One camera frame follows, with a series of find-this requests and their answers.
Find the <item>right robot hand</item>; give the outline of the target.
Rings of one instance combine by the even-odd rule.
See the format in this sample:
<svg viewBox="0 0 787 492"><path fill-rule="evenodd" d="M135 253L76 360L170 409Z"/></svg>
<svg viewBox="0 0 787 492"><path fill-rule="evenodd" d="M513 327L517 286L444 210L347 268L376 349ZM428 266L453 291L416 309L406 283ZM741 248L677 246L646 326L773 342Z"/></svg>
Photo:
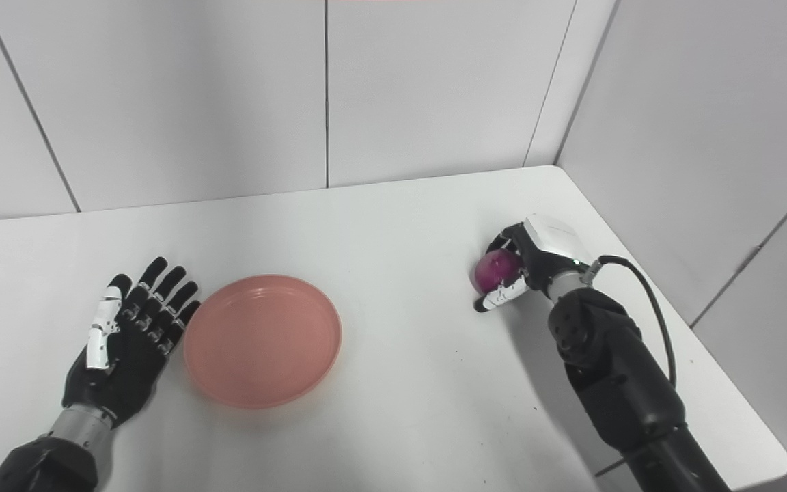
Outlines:
<svg viewBox="0 0 787 492"><path fill-rule="evenodd" d="M574 228L533 214L503 228L471 274L479 292L473 308L489 312L527 292L542 292L556 303L588 287L588 253Z"/></svg>

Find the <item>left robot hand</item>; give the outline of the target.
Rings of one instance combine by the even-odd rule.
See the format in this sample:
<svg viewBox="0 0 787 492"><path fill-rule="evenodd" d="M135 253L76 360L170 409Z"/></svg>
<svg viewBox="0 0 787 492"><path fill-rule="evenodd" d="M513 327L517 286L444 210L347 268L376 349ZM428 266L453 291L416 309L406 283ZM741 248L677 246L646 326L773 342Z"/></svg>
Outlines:
<svg viewBox="0 0 787 492"><path fill-rule="evenodd" d="M100 412L113 428L143 410L201 305L198 292L187 270L162 256L137 282L113 277L66 376L63 408Z"/></svg>

